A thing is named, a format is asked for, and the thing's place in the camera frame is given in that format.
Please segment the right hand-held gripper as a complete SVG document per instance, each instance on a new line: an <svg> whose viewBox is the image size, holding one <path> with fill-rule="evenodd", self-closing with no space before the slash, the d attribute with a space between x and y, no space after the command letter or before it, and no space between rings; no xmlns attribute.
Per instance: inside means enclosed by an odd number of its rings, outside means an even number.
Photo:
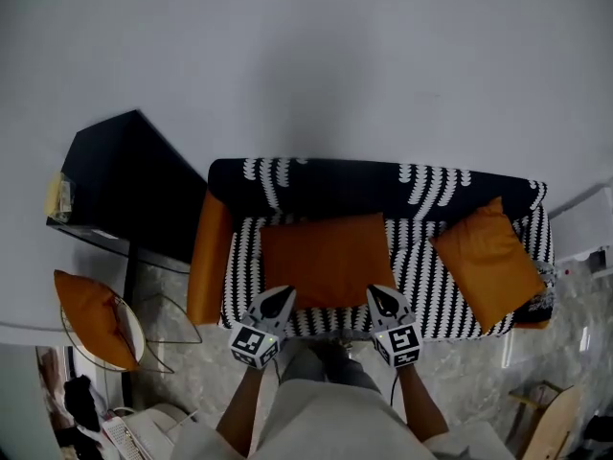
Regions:
<svg viewBox="0 0 613 460"><path fill-rule="evenodd" d="M367 301L374 327L373 343L383 360L393 368L416 363L422 337L405 296L391 287L368 286Z"/></svg>

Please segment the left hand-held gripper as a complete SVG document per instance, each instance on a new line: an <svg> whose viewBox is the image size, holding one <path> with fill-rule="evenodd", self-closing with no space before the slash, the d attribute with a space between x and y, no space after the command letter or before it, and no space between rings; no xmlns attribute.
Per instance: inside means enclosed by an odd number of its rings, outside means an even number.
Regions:
<svg viewBox="0 0 613 460"><path fill-rule="evenodd" d="M253 299L242 324L237 323L231 332L229 347L235 360L258 370L267 366L281 349L280 337L293 312L295 298L295 287L279 286Z"/></svg>

